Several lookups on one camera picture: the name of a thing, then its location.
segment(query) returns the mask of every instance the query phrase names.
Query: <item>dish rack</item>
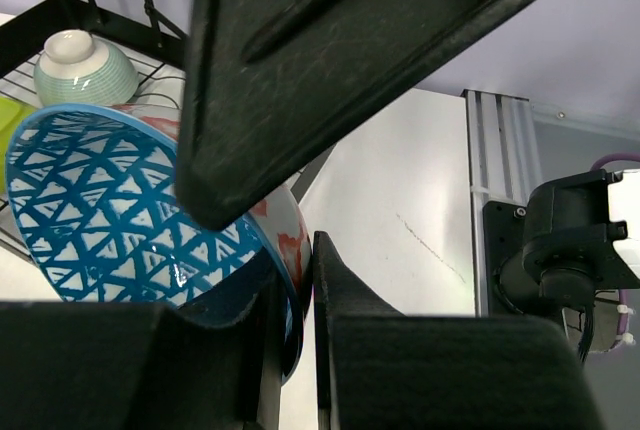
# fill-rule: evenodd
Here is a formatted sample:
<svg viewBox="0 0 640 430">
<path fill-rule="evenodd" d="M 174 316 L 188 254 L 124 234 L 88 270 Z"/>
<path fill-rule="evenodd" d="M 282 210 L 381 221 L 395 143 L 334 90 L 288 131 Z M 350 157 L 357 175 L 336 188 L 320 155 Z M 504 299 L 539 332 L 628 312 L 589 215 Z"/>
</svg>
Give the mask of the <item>dish rack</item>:
<svg viewBox="0 0 640 430">
<path fill-rule="evenodd" d="M 33 71 L 42 54 L 44 41 L 54 33 L 80 28 L 117 45 L 138 71 L 139 84 L 132 103 L 146 103 L 181 109 L 185 72 L 182 69 L 187 35 L 155 7 L 144 0 L 149 26 L 98 7 L 96 0 L 45 0 L 4 25 L 0 21 L 0 96 L 36 108 L 42 103 L 36 95 Z M 175 37 L 164 33 L 163 28 Z M 286 182 L 298 200 L 315 178 L 328 153 L 293 174 Z M 305 173 L 303 187 L 296 190 Z M 6 194 L 0 195 L 0 247 L 30 260 L 20 232 L 15 226 Z"/>
</svg>

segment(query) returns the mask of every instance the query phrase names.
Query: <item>bowl rim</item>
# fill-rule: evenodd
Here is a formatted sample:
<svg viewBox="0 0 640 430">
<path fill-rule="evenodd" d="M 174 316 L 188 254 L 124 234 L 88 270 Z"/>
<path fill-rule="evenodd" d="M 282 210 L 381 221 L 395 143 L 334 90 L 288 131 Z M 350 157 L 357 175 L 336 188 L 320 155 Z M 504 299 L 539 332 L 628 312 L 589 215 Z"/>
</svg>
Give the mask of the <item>bowl rim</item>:
<svg viewBox="0 0 640 430">
<path fill-rule="evenodd" d="M 178 109 L 173 109 L 173 110 L 175 110 L 178 114 L 180 113 L 180 110 Z M 6 182 L 8 182 L 8 171 L 10 166 L 7 160 L 9 159 L 9 156 L 12 153 L 12 149 L 17 145 L 17 140 L 21 138 L 24 131 L 31 130 L 35 122 L 38 122 L 47 116 L 50 116 L 52 114 L 71 113 L 71 112 L 89 113 L 89 114 L 98 115 L 101 117 L 110 118 L 120 123 L 125 123 L 127 125 L 134 127 L 135 129 L 139 130 L 145 135 L 155 139 L 159 144 L 164 145 L 169 150 L 174 152 L 174 154 L 177 154 L 178 143 L 174 139 L 172 139 L 165 133 L 161 132 L 157 128 L 153 127 L 152 125 L 149 125 L 148 123 L 140 120 L 134 115 L 130 115 L 116 108 L 104 107 L 104 106 L 94 105 L 89 103 L 58 103 L 55 105 L 44 107 L 40 110 L 36 110 L 35 112 L 28 115 L 24 120 L 22 120 L 22 122 L 20 122 L 20 124 L 16 127 L 15 131 L 13 132 L 13 135 L 11 136 L 11 139 L 9 140 L 7 152 L 5 155 L 5 159 L 3 161 L 3 163 L 5 164 L 4 178 Z M 11 212 L 15 219 L 16 212 L 13 206 L 13 200 L 11 199 L 9 194 L 10 193 L 9 186 L 10 185 L 7 185 L 7 196 L 9 197 L 8 198 L 9 206 L 11 207 Z M 295 356 L 294 362 L 292 362 L 290 365 L 290 370 L 286 373 L 284 373 L 283 371 L 283 384 L 284 384 L 288 381 L 289 377 L 293 374 L 296 367 L 298 366 L 298 362 L 300 361 L 300 355 L 302 353 L 302 341 L 303 341 L 303 333 L 304 333 L 304 313 L 302 311 L 302 305 L 299 301 L 298 293 L 295 290 L 293 281 L 291 280 L 291 275 L 289 275 L 289 271 L 287 270 L 285 263 L 280 258 L 276 249 L 273 248 L 273 246 L 269 242 L 269 239 L 266 237 L 266 235 L 264 234 L 264 232 L 262 231 L 262 229 L 260 228 L 256 220 L 253 218 L 253 216 L 250 215 L 249 212 L 246 212 L 240 218 L 249 224 L 251 230 L 253 230 L 255 234 L 258 236 L 258 238 L 260 239 L 262 246 L 266 248 L 267 251 L 269 252 L 269 255 L 274 261 L 276 269 L 278 270 L 278 273 L 280 274 L 280 276 L 284 281 L 285 290 L 287 292 L 287 299 L 289 300 L 289 306 L 291 307 L 292 327 L 291 327 L 291 333 L 289 335 L 289 339 L 291 338 L 296 339 L 295 341 L 296 356 Z M 283 362 L 283 369 L 286 367 L 289 367 L 289 365 L 287 365 L 287 362 Z"/>
</svg>

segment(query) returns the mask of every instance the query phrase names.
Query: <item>green ribbed bowl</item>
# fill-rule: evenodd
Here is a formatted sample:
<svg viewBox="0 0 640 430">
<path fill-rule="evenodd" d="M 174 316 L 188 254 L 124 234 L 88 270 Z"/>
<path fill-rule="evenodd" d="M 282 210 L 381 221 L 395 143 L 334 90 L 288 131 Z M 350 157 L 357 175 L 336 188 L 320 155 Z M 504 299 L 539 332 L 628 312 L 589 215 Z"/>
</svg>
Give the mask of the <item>green ribbed bowl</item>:
<svg viewBox="0 0 640 430">
<path fill-rule="evenodd" d="M 109 48 L 109 57 L 104 66 L 85 77 L 52 77 L 42 71 L 38 60 L 33 79 L 43 105 L 66 102 L 119 105 L 129 101 L 138 88 L 138 72 L 119 48 L 102 42 Z"/>
</svg>

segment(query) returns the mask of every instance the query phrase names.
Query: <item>bowl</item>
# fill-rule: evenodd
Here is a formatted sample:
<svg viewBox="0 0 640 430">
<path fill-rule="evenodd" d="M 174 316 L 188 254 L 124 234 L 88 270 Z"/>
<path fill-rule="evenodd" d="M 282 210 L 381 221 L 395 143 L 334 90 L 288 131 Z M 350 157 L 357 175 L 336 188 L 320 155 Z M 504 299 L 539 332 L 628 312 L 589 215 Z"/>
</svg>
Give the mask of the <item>bowl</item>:
<svg viewBox="0 0 640 430">
<path fill-rule="evenodd" d="M 50 36 L 33 74 L 44 105 L 127 102 L 138 88 L 138 72 L 115 45 L 83 30 Z"/>
<path fill-rule="evenodd" d="M 34 111 L 31 105 L 0 97 L 0 193 L 5 191 L 4 159 L 11 135 L 20 122 Z"/>
<path fill-rule="evenodd" d="M 222 232 L 198 226 L 173 193 L 179 115 L 152 105 L 69 103 L 27 117 L 6 159 L 17 226 L 66 301 L 179 306 L 266 247 L 289 297 L 288 377 L 311 293 L 303 284 L 311 247 L 298 206 L 280 187 Z"/>
</svg>

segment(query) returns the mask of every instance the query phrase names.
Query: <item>white bowl with blue triangle pattern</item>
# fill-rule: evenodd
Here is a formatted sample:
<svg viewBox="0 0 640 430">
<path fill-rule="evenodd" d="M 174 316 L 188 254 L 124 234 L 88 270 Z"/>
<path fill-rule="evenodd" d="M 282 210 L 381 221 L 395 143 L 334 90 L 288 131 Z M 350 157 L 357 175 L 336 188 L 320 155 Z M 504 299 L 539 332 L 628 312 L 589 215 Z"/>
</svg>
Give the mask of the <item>white bowl with blue triangle pattern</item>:
<svg viewBox="0 0 640 430">
<path fill-rule="evenodd" d="M 302 349 L 310 294 L 310 287 L 300 288 L 310 243 L 295 200 L 281 187 L 222 232 L 198 226 L 173 193 L 177 132 L 172 129 L 178 121 L 179 111 L 164 107 L 69 103 L 34 113 L 18 127 L 7 151 L 6 181 L 17 226 L 65 301 L 180 306 L 265 246 L 289 291 L 286 339 L 297 355 L 287 365 L 288 377 Z M 277 211 L 268 215 L 270 206 Z M 296 214 L 296 221 L 277 221 L 274 213 L 286 214 L 288 207 L 289 220 Z M 283 225 L 295 235 L 288 237 Z M 278 246 L 278 239 L 284 245 Z"/>
</svg>

